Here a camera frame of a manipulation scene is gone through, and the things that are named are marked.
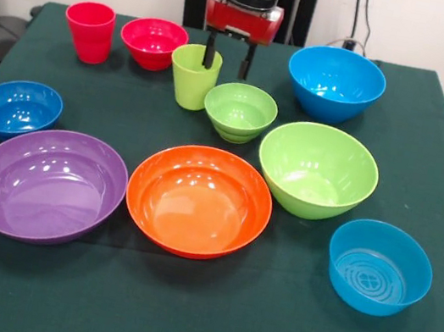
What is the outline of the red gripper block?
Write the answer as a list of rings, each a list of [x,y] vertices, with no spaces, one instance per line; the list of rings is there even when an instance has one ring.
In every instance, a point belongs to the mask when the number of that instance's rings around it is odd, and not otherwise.
[[[248,44],[246,57],[241,61],[237,76],[238,79],[245,80],[255,54],[255,44],[268,46],[274,40],[283,21],[285,11],[278,6],[270,10],[257,11],[240,7],[230,0],[208,0],[206,9],[207,27],[213,30],[209,32],[205,45],[204,68],[212,68],[218,31],[231,32],[254,43]]]

